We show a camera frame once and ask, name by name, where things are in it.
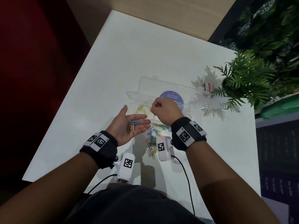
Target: purple sticker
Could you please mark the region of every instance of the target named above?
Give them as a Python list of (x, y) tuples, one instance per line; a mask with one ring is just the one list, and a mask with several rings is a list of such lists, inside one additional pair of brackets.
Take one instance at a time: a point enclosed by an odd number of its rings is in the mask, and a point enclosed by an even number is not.
[(181, 111), (183, 110), (183, 108), (184, 108), (184, 101), (183, 101), (182, 97), (178, 93), (169, 90), (169, 91), (163, 92), (160, 95), (160, 97), (171, 98), (175, 102), (180, 102), (180, 104), (178, 105), (178, 107), (180, 108)]

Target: forearm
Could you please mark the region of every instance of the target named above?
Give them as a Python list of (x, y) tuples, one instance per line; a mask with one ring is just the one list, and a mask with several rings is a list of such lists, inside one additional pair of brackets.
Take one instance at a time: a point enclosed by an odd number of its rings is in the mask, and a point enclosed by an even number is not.
[(258, 194), (205, 141), (186, 155), (200, 194), (216, 223), (277, 223)]
[(52, 221), (75, 204), (97, 171), (98, 166), (89, 155), (77, 154), (2, 205), (1, 223)]

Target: qr code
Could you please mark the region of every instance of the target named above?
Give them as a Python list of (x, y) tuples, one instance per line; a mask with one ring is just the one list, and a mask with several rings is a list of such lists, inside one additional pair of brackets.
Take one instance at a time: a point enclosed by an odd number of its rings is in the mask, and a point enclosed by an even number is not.
[(198, 125), (198, 124), (195, 124), (193, 125), (199, 132), (202, 131), (202, 128)]
[(123, 164), (124, 167), (132, 168), (133, 161), (130, 159), (125, 159), (125, 163)]
[(190, 138), (190, 135), (187, 134), (186, 131), (183, 131), (181, 134), (180, 134), (180, 139), (183, 141), (183, 142), (186, 142), (189, 138)]
[(118, 182), (120, 182), (120, 183), (127, 183), (128, 181), (119, 179)]
[(164, 150), (165, 150), (164, 143), (159, 143), (158, 144), (158, 151), (160, 152), (160, 151), (164, 151)]
[(96, 135), (92, 135), (87, 141), (92, 142), (96, 137), (97, 137)]
[(106, 142), (99, 137), (94, 143), (101, 148)]

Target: red curtain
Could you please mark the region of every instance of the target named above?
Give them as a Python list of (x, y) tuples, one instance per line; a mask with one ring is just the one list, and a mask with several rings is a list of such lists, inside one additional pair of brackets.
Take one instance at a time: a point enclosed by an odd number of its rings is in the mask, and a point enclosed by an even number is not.
[(90, 46), (65, 0), (1, 0), (0, 178), (25, 170)]

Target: dark shirt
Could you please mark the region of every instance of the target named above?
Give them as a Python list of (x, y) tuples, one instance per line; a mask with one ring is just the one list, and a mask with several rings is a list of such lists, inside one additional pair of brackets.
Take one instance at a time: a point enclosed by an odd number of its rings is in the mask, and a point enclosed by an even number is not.
[(203, 222), (178, 202), (154, 189), (126, 184), (90, 196), (65, 223), (202, 224)]

